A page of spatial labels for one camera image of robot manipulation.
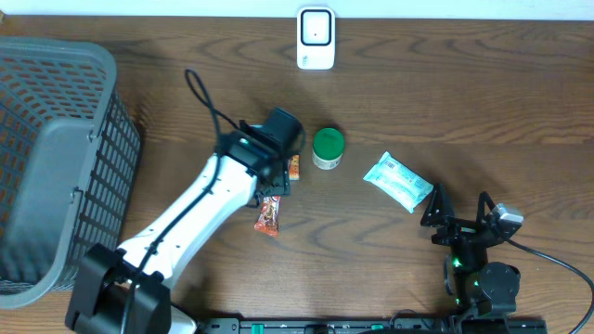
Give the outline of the red chocolate bar wrapper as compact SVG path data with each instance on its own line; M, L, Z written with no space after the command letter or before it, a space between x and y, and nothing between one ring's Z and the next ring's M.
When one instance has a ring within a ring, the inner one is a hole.
M280 196L264 197L257 221L254 224L256 231L267 234L272 238L278 236L278 212Z

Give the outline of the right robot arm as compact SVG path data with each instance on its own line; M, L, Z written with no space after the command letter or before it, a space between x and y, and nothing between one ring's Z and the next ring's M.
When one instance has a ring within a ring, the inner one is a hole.
M445 319L444 330L509 333L521 274L512 265L489 261L487 250L513 236L523 226L523 215L483 192L476 218L458 218L444 186L437 184L420 224L436 229L432 243L450 249L444 262L445 288L457 309Z

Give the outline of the small orange snack box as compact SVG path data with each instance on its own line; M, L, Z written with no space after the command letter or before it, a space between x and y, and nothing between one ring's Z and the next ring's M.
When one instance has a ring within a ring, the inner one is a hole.
M293 155L288 160L289 179L291 181L299 181L300 176L300 156Z

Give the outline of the green lid jar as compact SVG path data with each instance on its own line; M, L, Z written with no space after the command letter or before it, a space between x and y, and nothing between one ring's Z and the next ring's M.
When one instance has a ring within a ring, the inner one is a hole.
M313 163L321 170L332 170L340 164L344 149L343 134L335 128L323 128L314 137Z

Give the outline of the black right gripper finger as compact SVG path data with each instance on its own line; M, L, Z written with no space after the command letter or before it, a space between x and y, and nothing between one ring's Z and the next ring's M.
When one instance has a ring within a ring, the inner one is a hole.
M448 226L454 218L454 208L450 197L446 194L444 185L441 183L435 184L431 198L420 220L420 225L425 227Z
M476 222L482 223L486 215L496 207L496 204L491 199L490 195L483 191L478 198L478 208Z

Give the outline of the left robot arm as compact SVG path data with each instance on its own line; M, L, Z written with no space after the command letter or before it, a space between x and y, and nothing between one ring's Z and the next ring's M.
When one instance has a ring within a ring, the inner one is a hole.
M118 249L83 257L65 317L76 333L194 333L198 323L171 292L218 227L260 196L290 191L288 160L303 146L302 124L275 108L261 125L223 135L191 186L151 225Z

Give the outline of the light blue tissue pack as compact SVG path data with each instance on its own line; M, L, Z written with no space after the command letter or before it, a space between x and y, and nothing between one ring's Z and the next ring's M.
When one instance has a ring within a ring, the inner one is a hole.
M433 185L412 172L386 151L365 174L370 182L400 203L409 213L433 191Z

